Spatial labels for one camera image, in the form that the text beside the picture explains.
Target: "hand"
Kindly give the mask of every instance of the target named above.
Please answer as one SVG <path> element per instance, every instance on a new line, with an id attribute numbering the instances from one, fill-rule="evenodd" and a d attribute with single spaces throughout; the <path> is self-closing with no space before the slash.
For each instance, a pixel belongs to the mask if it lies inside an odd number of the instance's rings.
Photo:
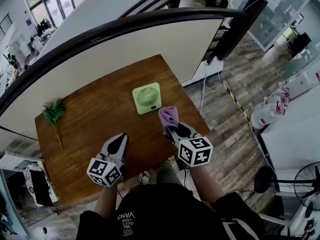
<path id="1" fill-rule="evenodd" d="M 216 0 L 216 1 L 215 1 L 216 6 L 220 5 L 221 2 L 222 2 L 222 0 Z"/>

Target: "small desk fan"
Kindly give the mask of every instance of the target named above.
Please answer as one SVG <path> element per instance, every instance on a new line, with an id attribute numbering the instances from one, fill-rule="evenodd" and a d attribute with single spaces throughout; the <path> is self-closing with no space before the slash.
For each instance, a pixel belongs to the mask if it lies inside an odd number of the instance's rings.
<path id="1" fill-rule="evenodd" d="M 273 171 L 268 166 L 261 167 L 254 177 L 254 190 L 264 193 L 271 183 L 292 183 L 296 198 L 306 207 L 312 203 L 312 210 L 320 211 L 320 162 L 303 167 L 294 180 L 278 180 L 273 178 Z"/>
<path id="2" fill-rule="evenodd" d="M 132 95 L 139 115 L 161 108 L 160 86 L 157 82 L 135 88 Z"/>

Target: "leaf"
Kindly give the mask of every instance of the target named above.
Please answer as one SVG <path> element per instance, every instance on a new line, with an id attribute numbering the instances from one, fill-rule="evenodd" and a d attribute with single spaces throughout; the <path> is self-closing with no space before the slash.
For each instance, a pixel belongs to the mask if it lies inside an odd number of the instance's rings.
<path id="1" fill-rule="evenodd" d="M 64 113 L 65 113 L 64 110 L 61 110 L 61 111 L 56 112 L 55 115 L 54 115 L 53 121 L 56 122 L 56 121 L 58 120 L 58 118 L 59 118 L 60 116 L 62 116 Z"/>
<path id="2" fill-rule="evenodd" d="M 43 105 L 44 109 L 42 111 L 43 115 L 44 115 L 44 121 L 49 124 L 52 125 L 54 127 L 54 130 L 57 134 L 57 137 L 59 139 L 59 143 L 60 146 L 62 148 L 62 150 L 64 150 L 58 131 L 57 131 L 57 125 L 56 122 L 58 120 L 59 117 L 61 117 L 65 112 L 66 112 L 66 108 L 63 106 L 62 102 L 60 99 L 58 99 L 54 104 L 52 105 Z"/>

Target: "yellow and black tape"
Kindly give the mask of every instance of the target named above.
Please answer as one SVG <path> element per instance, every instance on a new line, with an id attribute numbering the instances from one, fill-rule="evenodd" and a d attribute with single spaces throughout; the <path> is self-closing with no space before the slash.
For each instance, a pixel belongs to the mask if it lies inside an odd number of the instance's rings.
<path id="1" fill-rule="evenodd" d="M 252 131 L 253 134 L 255 134 L 255 129 L 253 128 L 252 123 L 250 122 L 250 118 L 247 116 L 246 111 L 242 108 L 239 101 L 236 99 L 234 94 L 229 90 L 229 88 L 225 85 L 225 83 L 220 79 L 219 79 L 219 81 L 221 82 L 221 84 L 223 84 L 224 89 L 226 89 L 226 91 L 230 94 L 231 98 L 237 104 L 239 110 L 241 111 L 241 114 L 243 115 L 244 119 L 246 120 L 247 124 L 249 125 L 250 130 Z"/>

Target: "wooden table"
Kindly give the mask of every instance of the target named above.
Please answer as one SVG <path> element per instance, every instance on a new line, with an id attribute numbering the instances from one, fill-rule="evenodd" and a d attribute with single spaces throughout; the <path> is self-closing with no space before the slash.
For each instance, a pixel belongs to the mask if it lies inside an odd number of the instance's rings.
<path id="1" fill-rule="evenodd" d="M 63 99 L 66 114 L 59 118 L 58 130 L 64 151 L 44 116 L 35 118 L 44 164 L 63 205 L 101 191 L 86 171 L 105 141 L 117 134 L 129 136 L 126 179 L 173 156 L 175 147 L 163 135 L 158 110 L 139 115 L 134 103 L 132 90 L 153 82 L 160 85 L 163 107 L 176 106 L 180 121 L 203 136 L 208 133 L 206 123 L 160 55 L 112 72 Z"/>

